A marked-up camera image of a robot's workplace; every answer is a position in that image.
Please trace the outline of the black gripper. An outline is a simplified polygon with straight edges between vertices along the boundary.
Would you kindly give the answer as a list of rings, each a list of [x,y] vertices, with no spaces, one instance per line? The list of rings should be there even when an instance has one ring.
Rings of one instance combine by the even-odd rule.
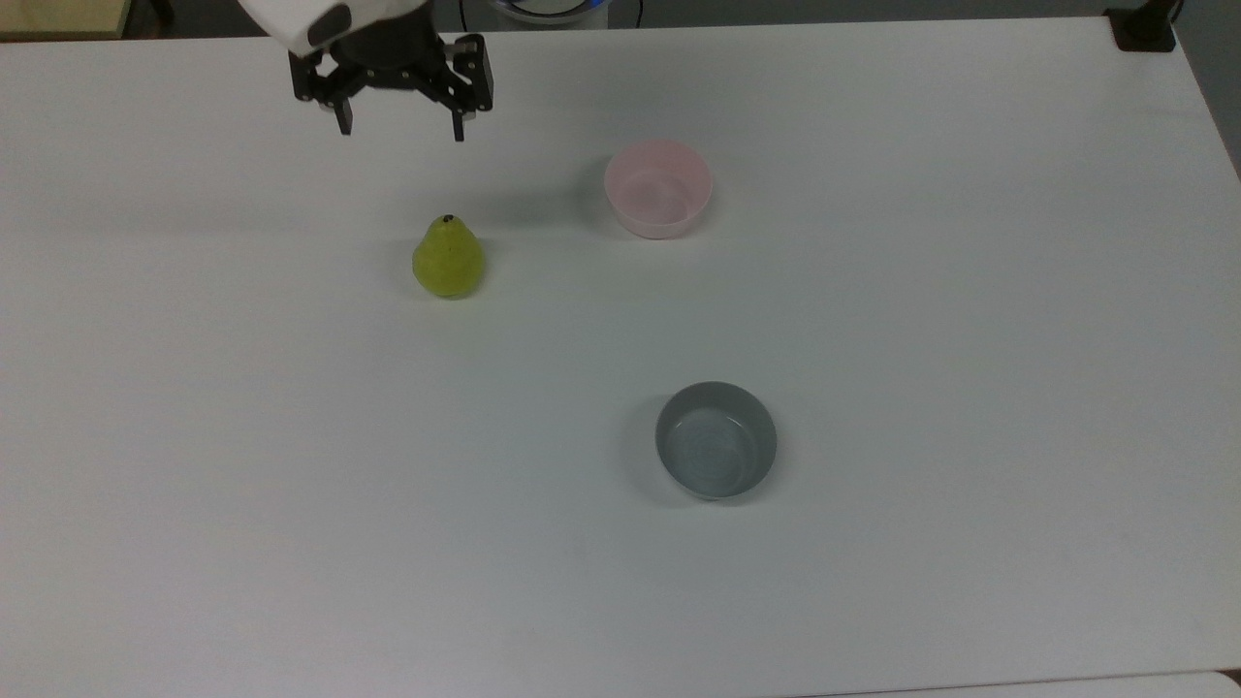
[[[324,51],[305,56],[289,52],[294,97],[331,111],[338,132],[352,133],[350,99],[364,89],[366,70],[395,71],[429,81],[431,93],[450,111],[455,143],[464,142],[465,122],[493,109],[491,60],[482,34],[465,34],[446,43],[432,14],[405,14],[380,19],[333,43],[336,63],[328,75],[319,67]]]

